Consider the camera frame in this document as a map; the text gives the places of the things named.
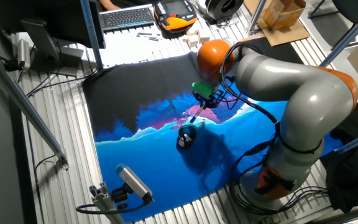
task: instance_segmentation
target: white block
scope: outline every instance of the white block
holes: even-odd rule
[[[187,45],[189,45],[189,48],[196,47],[197,44],[198,44],[198,35],[189,36],[189,39],[187,40]]]
[[[198,34],[198,28],[193,24],[188,30],[186,30],[187,35]]]
[[[183,37],[181,38],[181,41],[187,42],[188,39],[189,39],[189,36],[183,35]]]
[[[200,30],[198,32],[198,43],[203,44],[205,42],[209,41],[209,35],[206,31]]]

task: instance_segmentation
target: person's hand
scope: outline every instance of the person's hand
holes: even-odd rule
[[[107,9],[108,11],[118,10],[121,9],[120,7],[114,5],[110,0],[100,0],[102,6]]]
[[[111,5],[109,7],[106,8],[108,11],[113,11],[113,10],[118,10],[121,9],[120,7],[114,5],[113,3],[111,3]]]

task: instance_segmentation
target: keyboard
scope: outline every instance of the keyboard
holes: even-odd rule
[[[109,12],[101,14],[100,17],[103,31],[147,26],[154,23],[154,18],[149,8]]]

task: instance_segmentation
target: desk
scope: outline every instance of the desk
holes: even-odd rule
[[[248,25],[250,15],[243,5],[240,11],[236,13],[236,16],[239,18],[237,24],[221,30],[210,29],[202,19],[197,23],[211,34],[211,39],[232,37],[238,40],[247,37],[244,27]],[[141,28],[141,30],[157,31],[156,27],[145,27]],[[196,52],[199,47],[201,47],[198,45],[190,49],[181,39],[162,40],[161,44],[163,47],[141,52],[143,56],[135,60],[134,58],[122,57],[123,52],[114,51],[114,46],[117,43],[110,42],[110,40],[114,40],[115,35],[127,37],[137,32],[138,29],[129,29],[122,32],[106,34],[106,45],[108,47],[105,51],[107,55],[109,55],[105,56],[102,54],[105,67],[112,67],[119,63],[134,63],[143,57],[146,57],[147,60],[158,60],[176,55],[184,55],[190,51]],[[14,38],[14,43],[17,43],[21,35],[17,37],[18,38]],[[133,44],[132,42],[125,42],[125,38],[122,38],[122,40],[123,42],[118,43],[119,45],[129,46]],[[319,65],[326,56],[313,37],[291,44],[306,65]],[[92,50],[82,45],[71,45],[70,47],[85,50],[85,61],[81,66],[81,70],[78,71],[78,76],[83,77],[85,74],[89,74],[90,70],[95,68],[92,64],[92,62],[94,62]],[[104,57],[118,58],[118,60],[115,62],[110,58]],[[28,93],[46,77],[46,74],[24,75],[20,86],[25,93]],[[49,78],[49,82],[58,83],[72,79],[72,77],[55,77],[52,75]],[[91,194],[88,191],[88,187],[90,185],[99,186],[99,183],[102,181],[89,121],[88,108],[80,83],[70,82],[53,86],[51,89],[44,89],[30,98],[30,101],[50,128],[52,134],[56,136],[59,144],[64,148],[70,163],[69,170],[65,171],[59,167],[60,163],[57,162],[56,158],[53,158],[49,160],[50,162],[41,164],[37,170],[37,176],[40,181],[40,200],[44,211],[45,223],[109,223],[105,216],[84,215],[75,211],[76,206],[91,203]],[[29,131],[27,132],[25,118],[23,125],[37,218],[38,222],[42,223],[40,204],[35,191],[34,172],[32,168],[34,168],[38,161],[52,156],[53,152],[31,125],[28,127]],[[324,180],[325,170],[318,161],[312,167],[311,175],[304,186],[308,184],[324,186]],[[302,219],[299,223],[306,223],[308,220],[320,217],[330,211],[332,211],[332,208],[328,200],[319,198],[305,202],[303,206],[299,205],[286,213],[266,218],[263,222],[291,223],[295,220]],[[228,189],[220,189],[182,207],[159,213],[147,218],[145,222],[137,223],[194,224],[248,223],[248,221],[244,212],[241,212],[229,198]]]

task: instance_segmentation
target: monitor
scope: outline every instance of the monitor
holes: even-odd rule
[[[99,48],[105,48],[99,21],[101,6],[98,0],[89,0]],[[37,48],[31,68],[40,72],[72,68],[76,75],[82,50],[57,46],[57,38],[91,47],[90,37],[80,0],[0,0],[0,25],[9,34],[27,32]]]

